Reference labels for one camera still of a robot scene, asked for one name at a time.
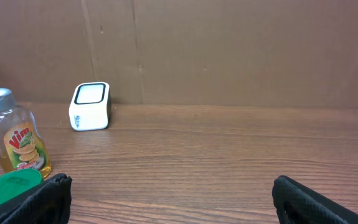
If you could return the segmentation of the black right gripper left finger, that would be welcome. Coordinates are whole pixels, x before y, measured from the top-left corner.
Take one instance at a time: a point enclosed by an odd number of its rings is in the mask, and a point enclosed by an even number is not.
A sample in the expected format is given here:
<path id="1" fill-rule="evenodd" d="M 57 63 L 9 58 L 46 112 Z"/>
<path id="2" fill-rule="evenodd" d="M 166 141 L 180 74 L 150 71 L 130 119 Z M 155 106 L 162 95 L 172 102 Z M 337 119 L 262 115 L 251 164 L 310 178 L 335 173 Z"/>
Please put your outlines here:
<path id="1" fill-rule="evenodd" d="M 67 224 L 72 178 L 60 173 L 0 205 L 0 224 Z"/>

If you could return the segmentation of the yellow Vim dish soap bottle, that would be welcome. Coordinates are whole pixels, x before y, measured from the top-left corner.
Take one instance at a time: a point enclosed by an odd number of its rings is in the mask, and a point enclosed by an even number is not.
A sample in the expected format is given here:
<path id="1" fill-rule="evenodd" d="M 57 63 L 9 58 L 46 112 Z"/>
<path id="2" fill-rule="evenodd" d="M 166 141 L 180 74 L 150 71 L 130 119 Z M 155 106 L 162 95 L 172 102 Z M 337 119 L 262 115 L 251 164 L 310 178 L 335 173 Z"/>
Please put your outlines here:
<path id="1" fill-rule="evenodd" d="M 7 88 L 0 88 L 0 166 L 4 172 L 34 169 L 43 178 L 52 171 L 32 112 L 19 106 Z"/>

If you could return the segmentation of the white barcode scanner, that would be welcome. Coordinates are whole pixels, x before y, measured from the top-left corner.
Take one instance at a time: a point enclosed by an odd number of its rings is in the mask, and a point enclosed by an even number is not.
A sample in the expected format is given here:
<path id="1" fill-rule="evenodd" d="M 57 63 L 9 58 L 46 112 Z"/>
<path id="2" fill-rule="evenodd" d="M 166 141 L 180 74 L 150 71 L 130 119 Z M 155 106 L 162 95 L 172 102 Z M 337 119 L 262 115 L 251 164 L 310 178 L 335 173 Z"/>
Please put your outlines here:
<path id="1" fill-rule="evenodd" d="M 109 84 L 90 82 L 78 85 L 74 91 L 68 115 L 75 131 L 107 128 L 111 115 Z"/>

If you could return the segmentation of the green-capped white bottle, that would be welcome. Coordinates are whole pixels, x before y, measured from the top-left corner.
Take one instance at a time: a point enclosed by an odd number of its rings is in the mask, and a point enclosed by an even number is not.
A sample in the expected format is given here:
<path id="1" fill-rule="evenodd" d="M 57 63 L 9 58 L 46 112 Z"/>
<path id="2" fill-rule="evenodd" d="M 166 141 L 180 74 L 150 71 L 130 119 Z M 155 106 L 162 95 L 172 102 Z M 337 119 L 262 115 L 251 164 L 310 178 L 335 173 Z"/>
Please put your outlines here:
<path id="1" fill-rule="evenodd" d="M 42 174 L 34 169 L 21 169 L 0 176 L 0 205 L 43 182 Z"/>

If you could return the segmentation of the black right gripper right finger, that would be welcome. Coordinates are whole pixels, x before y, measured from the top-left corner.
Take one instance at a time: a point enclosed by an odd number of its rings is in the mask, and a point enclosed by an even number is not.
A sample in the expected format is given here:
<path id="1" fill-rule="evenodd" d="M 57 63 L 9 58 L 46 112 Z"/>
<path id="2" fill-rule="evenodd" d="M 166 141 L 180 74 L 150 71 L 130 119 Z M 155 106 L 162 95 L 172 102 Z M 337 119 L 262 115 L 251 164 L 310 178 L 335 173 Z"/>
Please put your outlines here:
<path id="1" fill-rule="evenodd" d="M 281 175 L 272 188 L 280 224 L 358 224 L 358 214 Z"/>

